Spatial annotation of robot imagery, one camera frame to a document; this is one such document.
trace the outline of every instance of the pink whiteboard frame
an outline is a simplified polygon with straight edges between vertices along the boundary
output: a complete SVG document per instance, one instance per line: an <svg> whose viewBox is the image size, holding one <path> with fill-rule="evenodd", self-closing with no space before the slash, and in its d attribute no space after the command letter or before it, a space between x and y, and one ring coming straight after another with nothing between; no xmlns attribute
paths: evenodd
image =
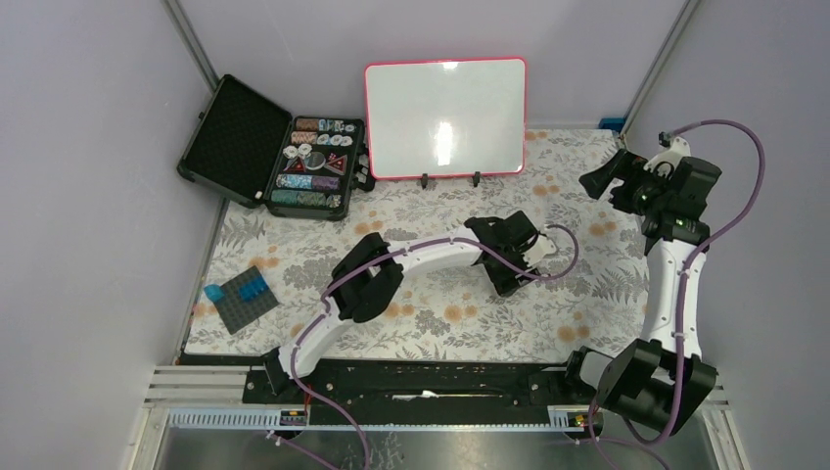
<svg viewBox="0 0 830 470"><path fill-rule="evenodd" d="M369 68L375 66L400 66L400 65L412 65L412 64L440 64L443 62L479 62L479 61L515 61L515 60L522 61L525 64L525 122L522 124L522 128L524 132L528 130L528 61L525 60L524 57L521 56L507 56L507 57L476 57L476 58L468 58L468 59L439 59L433 61L392 61L392 62L373 62L366 66L363 69L363 90L366 96L366 133L368 134L369 138L369 171L372 172L372 176L377 180L398 180L398 179L417 179L420 178L420 174L413 174L410 176L394 176L394 177L381 177L379 178L375 174L374 166L372 165L372 118L369 116L369 83L366 79L366 73L369 71ZM499 174L518 174L521 173L523 169L525 169L526 165L526 149L528 146L528 141L523 137L522 139L522 166L517 171L508 171L508 172L494 172L494 173L482 173L482 176L493 176ZM429 175L431 178L460 178L460 177L467 177L473 176L473 173L458 173L458 174L441 174L441 175Z"/></svg>

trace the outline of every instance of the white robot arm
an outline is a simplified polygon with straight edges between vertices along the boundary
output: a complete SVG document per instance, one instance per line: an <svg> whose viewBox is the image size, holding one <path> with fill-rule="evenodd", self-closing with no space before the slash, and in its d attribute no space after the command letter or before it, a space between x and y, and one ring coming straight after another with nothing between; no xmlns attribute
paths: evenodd
<svg viewBox="0 0 830 470"><path fill-rule="evenodd" d="M369 244L374 241L377 244L378 240L380 240L378 234L371 234L360 243ZM383 312L403 278L437 269L481 263L484 264L496 291L499 295L506 297L530 280L491 259L491 256L478 245L501 252L501 255L531 273L544 258L556 253L553 242L544 234L536 231L522 212L517 212L504 220L495 217L471 218L465 226L434 237L407 242L385 243L381 241L381 243L386 246L384 251L387 253L388 260L369 267L365 274L358 274L363 276L365 286L362 287L366 290L365 294L372 296L374 298L372 300L380 300L380 302L370 305L367 302L367 305L364 305L359 296L341 292L341 286L332 287L339 284L338 279L348 276L351 273L350 268L357 262L363 261L361 263L363 264L384 256L377 250L367 250L358 245L352 250L353 254L366 252L370 254L369 257L373 258L362 257L360 260L349 262L349 257L351 257L349 254L344 259L349 268L341 269L340 266L335 268L335 282L326 291L327 295L323 299L324 304L328 306L328 311L318 314L288 345L280 348L279 361L282 370L290 377L301 378L309 375L314 371L323 354L343 333L354 326L355 322L368 321ZM381 275L389 276L390 273L396 282L384 283L373 288L366 287L372 283L374 278ZM348 287L346 283L342 283L342 286ZM349 303L351 311L344 315L341 306L346 303Z"/></svg>
<svg viewBox="0 0 830 470"><path fill-rule="evenodd" d="M661 144L665 150L650 161L620 150L579 179L593 199L599 199L614 179L622 180L622 185L611 189L611 204L641 217L650 281L640 338L615 357L582 348L572 353L568 374L596 390L599 406L655 430L663 431L672 419L672 408L679 406L673 434L715 386L717 372L701 360L696 322L706 253L686 264L710 236L700 216L720 168L691 157L682 138L669 141L662 136ZM679 287L684 281L683 329L678 332ZM683 345L682 357L677 354L678 341ZM669 373L668 380L654 376L658 368ZM680 370L682 377L676 377ZM682 381L682 389L670 381ZM673 399L675 389L682 390L679 404Z"/></svg>

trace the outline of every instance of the floral tablecloth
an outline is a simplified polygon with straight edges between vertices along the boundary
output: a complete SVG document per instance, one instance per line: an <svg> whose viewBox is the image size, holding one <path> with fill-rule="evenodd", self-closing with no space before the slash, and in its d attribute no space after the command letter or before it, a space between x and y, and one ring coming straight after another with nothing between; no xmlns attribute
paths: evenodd
<svg viewBox="0 0 830 470"><path fill-rule="evenodd" d="M601 130L527 132L527 165L519 175L430 181L378 182L352 193L340 222L285 219L265 209L231 204L205 276L221 284L259 267L281 303L259 320L228 334L201 294L193 308L188 354L266 353L296 335L321 308L319 295L332 268L369 232L411 240L458 227L470 216L522 210L537 225L572 227L580 260L564 279L531 283L508 299L495 295L480 266L450 268L405 279L377 319L349 330L329 357L559 362L581 345L616 353L638 336L648 271L643 238L633 217L589 199L578 177L617 150ZM543 273L560 271L574 253L563 233Z"/></svg>

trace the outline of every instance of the gray wall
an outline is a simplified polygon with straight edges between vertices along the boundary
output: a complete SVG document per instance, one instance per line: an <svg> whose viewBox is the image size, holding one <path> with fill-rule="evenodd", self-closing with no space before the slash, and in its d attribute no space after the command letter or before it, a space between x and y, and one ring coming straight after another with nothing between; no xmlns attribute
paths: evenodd
<svg viewBox="0 0 830 470"><path fill-rule="evenodd" d="M524 56L528 121L622 116L683 0L182 0L219 74L295 114L364 116L379 61Z"/></svg>
<svg viewBox="0 0 830 470"><path fill-rule="evenodd" d="M754 469L827 468L827 18L823 0L705 2L629 135L653 155L659 130L732 118L767 150L755 211L710 251L698 314ZM706 214L720 227L749 196L754 148L728 128L688 138L724 171Z"/></svg>
<svg viewBox="0 0 830 470"><path fill-rule="evenodd" d="M158 1L0 5L0 468L116 468L217 199L208 89Z"/></svg>

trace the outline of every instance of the black foam lining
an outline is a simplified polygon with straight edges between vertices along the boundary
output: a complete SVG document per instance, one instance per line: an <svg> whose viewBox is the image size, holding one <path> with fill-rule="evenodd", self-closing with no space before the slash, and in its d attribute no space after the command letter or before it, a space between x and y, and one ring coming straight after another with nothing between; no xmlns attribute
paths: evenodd
<svg viewBox="0 0 830 470"><path fill-rule="evenodd" d="M264 191L291 115L226 75L185 158L189 170L253 199Z"/></svg>

